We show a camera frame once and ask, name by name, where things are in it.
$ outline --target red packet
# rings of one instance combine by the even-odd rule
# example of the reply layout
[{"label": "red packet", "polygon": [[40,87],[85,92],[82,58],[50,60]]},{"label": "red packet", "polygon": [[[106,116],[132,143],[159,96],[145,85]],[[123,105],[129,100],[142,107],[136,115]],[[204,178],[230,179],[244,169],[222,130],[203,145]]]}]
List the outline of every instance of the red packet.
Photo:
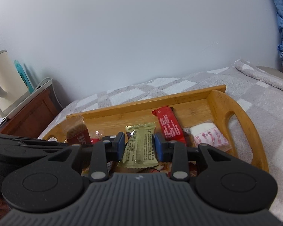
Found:
[{"label": "red packet", "polygon": [[152,111],[152,114],[157,116],[161,131],[164,134],[166,140],[177,140],[186,144],[183,130],[169,106],[154,110]]},{"label": "red packet", "polygon": [[69,144],[80,144],[86,145],[90,143],[90,137],[88,133],[88,129],[86,128],[84,131],[79,132],[77,135],[67,138]]},{"label": "red packet", "polygon": [[99,142],[101,140],[98,139],[98,138],[91,138],[90,141],[91,141],[91,144],[95,144],[95,143],[97,143],[97,142]]}]

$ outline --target gray checkered blanket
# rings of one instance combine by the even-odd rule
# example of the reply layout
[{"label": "gray checkered blanket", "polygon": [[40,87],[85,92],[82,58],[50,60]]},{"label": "gray checkered blanket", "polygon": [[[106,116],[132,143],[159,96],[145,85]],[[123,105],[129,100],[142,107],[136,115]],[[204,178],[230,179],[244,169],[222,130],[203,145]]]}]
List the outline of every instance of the gray checkered blanket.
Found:
[{"label": "gray checkered blanket", "polygon": [[[283,80],[248,62],[238,60],[234,67],[192,73],[183,78],[157,78],[152,81],[93,94],[69,104],[43,131],[63,121],[66,115],[225,84],[226,93],[246,111],[261,137],[278,194],[271,212],[283,220]],[[248,141],[236,117],[229,122],[239,157],[252,159]]]}]

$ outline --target gold snack wrapper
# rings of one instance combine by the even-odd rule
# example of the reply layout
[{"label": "gold snack wrapper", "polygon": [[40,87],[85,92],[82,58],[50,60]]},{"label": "gold snack wrapper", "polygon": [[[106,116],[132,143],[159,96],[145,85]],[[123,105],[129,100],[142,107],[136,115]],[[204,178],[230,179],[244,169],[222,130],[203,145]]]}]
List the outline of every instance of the gold snack wrapper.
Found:
[{"label": "gold snack wrapper", "polygon": [[154,122],[126,127],[129,141],[118,167],[147,168],[157,166],[158,161],[155,157],[153,143],[154,132]]}]

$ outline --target cream kettle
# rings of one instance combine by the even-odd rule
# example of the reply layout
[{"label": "cream kettle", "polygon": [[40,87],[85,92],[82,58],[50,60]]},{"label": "cream kettle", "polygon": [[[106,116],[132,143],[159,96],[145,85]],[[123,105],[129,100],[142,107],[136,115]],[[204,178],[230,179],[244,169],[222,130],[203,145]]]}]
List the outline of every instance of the cream kettle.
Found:
[{"label": "cream kettle", "polygon": [[0,51],[0,109],[4,116],[7,116],[29,95],[29,90],[8,57],[8,52]]}]

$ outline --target bamboo tray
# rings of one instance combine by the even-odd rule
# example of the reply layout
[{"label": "bamboo tray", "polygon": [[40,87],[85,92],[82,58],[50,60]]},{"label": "bamboo tray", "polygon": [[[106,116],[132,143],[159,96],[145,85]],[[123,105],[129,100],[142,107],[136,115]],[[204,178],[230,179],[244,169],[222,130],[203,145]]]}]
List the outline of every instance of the bamboo tray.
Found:
[{"label": "bamboo tray", "polygon": [[[226,85],[183,92],[133,103],[111,106],[80,113],[83,115],[88,130],[102,130],[105,136],[125,132],[128,125],[155,122],[156,132],[161,128],[152,110],[162,106],[174,108],[174,114],[182,128],[192,127],[207,120],[212,120],[223,135],[228,139],[232,149],[229,154],[238,157],[232,136],[228,129],[228,121],[236,115],[242,130],[253,151],[252,165],[268,172],[266,155],[259,134],[245,111],[240,105],[225,94]],[[44,139],[55,137],[64,142],[65,134],[60,124],[52,128]]]}]

